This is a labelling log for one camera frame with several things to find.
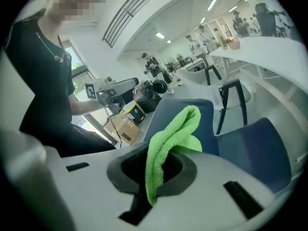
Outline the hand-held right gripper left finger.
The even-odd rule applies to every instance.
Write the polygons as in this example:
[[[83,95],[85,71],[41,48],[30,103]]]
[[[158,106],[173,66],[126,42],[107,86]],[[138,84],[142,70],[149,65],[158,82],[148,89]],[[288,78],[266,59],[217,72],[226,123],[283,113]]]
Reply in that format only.
[[[115,158],[139,148],[144,142],[108,152],[61,158],[47,146],[47,165],[57,190],[69,209],[76,231],[149,231],[119,215],[129,209],[133,196],[120,193],[107,176]]]

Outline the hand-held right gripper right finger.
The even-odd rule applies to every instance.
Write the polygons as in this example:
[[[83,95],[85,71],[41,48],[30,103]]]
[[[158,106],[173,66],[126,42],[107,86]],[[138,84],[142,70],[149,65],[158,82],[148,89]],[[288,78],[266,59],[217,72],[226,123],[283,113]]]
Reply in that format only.
[[[255,231],[277,214],[289,191],[274,194],[266,185],[221,157],[188,151],[197,166],[194,182],[180,195],[159,197],[139,224],[142,231]],[[239,182],[264,210],[247,220],[223,185]]]

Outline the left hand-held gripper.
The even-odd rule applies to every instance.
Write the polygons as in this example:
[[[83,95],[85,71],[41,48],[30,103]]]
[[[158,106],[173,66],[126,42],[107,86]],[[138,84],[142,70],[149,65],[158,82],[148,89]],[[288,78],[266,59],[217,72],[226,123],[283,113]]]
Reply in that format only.
[[[112,114],[119,114],[125,105],[121,95],[133,90],[138,84],[139,80],[136,77],[120,82],[107,77],[84,83],[88,99],[97,101],[103,108],[108,108]]]

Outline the green microfibre cloth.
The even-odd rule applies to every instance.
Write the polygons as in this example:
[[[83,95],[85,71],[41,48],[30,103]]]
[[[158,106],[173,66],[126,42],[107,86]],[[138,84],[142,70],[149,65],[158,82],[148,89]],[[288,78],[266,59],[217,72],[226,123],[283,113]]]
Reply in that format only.
[[[145,165],[145,188],[150,205],[156,204],[156,191],[158,187],[163,185],[164,171],[162,166],[169,151],[175,146],[202,151],[201,142],[193,135],[200,120],[199,108],[188,105],[173,118],[164,130],[152,136]]]

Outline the dark blue chair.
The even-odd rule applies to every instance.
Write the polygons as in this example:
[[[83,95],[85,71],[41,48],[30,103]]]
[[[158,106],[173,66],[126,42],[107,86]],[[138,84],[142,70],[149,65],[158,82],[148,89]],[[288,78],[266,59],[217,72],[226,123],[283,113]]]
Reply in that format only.
[[[261,118],[253,124],[216,136],[213,132],[214,107],[205,99],[165,98],[159,102],[143,141],[166,128],[186,106],[195,105],[201,120],[193,135],[204,153],[220,156],[278,193],[291,182],[291,166],[284,143],[273,124]]]

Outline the person's left forearm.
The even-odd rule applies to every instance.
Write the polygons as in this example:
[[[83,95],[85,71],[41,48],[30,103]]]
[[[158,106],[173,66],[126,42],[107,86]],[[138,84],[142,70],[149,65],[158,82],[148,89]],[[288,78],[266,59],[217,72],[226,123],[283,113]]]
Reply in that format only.
[[[74,94],[69,95],[69,103],[73,116],[83,116],[103,109],[103,106],[98,101],[78,101]]]

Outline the grey chair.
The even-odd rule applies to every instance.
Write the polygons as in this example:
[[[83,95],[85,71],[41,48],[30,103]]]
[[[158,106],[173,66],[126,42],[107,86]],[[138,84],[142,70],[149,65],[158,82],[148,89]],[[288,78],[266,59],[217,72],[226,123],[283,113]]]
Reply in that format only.
[[[230,77],[223,80],[214,65],[197,72],[183,68],[179,69],[177,74],[187,86],[192,98],[208,100],[212,102],[214,109],[220,112],[217,135],[221,132],[227,110],[240,107],[243,125],[248,124],[246,103],[251,100],[251,94],[239,78]]]

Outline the black office chair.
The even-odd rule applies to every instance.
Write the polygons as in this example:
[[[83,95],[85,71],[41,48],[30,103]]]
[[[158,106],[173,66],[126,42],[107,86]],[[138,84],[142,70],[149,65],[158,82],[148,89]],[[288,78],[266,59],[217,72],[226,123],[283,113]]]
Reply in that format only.
[[[256,18],[263,37],[287,37],[280,15],[284,12],[269,11],[265,3],[255,5]]]

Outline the yellow black case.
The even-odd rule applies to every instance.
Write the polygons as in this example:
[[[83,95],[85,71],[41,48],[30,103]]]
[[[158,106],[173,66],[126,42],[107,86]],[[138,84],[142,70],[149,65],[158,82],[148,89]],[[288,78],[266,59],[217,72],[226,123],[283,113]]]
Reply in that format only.
[[[140,124],[146,116],[146,113],[135,102],[125,105],[123,110],[124,115],[135,124]]]

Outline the glass window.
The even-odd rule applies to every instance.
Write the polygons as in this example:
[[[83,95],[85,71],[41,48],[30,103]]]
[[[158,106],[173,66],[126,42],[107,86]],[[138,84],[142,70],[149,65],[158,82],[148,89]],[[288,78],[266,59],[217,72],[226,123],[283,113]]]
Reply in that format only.
[[[72,57],[72,80],[75,87],[74,95],[78,101],[88,101],[85,82],[93,80],[94,75],[88,69],[84,61],[80,58],[75,47],[70,40],[63,42],[64,49]]]

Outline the small labelled cardboard box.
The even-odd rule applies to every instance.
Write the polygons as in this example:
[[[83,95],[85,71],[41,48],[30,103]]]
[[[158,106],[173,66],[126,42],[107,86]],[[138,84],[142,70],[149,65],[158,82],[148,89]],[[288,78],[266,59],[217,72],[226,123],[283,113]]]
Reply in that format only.
[[[111,117],[104,129],[115,140],[120,142],[121,139],[127,145],[132,145],[140,132],[139,128],[128,117],[120,115]]]

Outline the black balcony railing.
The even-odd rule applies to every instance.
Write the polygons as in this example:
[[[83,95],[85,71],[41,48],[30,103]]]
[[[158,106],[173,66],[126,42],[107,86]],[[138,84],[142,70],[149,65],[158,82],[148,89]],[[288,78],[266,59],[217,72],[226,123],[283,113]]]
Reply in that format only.
[[[128,23],[149,1],[150,0],[126,0],[111,20],[102,41],[105,41],[113,48]]]

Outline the person's body in black clothes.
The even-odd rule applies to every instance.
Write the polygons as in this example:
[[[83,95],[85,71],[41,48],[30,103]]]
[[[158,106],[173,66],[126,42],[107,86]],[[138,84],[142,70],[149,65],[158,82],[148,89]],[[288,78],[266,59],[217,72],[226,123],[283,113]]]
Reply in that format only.
[[[12,25],[5,48],[17,73],[34,93],[20,131],[61,157],[113,150],[98,134],[72,123],[69,95],[74,94],[71,56],[59,37],[74,20],[100,0],[49,0],[47,6]]]

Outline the yellow bottle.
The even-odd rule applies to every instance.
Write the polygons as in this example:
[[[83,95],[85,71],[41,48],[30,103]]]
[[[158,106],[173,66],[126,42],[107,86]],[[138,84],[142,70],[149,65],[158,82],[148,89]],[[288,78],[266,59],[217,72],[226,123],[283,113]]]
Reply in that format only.
[[[228,48],[227,43],[226,43],[224,37],[219,32],[217,33],[217,38],[218,38],[218,41],[219,41],[221,48],[223,50],[226,50]]]

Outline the tan bowl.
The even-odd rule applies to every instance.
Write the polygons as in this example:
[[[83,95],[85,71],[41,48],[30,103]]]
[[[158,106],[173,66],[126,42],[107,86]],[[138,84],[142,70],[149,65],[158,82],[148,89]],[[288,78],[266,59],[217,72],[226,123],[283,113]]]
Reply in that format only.
[[[233,39],[233,40],[230,40],[228,43],[227,43],[228,47],[231,49],[231,50],[237,50],[237,49],[240,49],[241,47],[241,42],[240,40],[238,39]]]

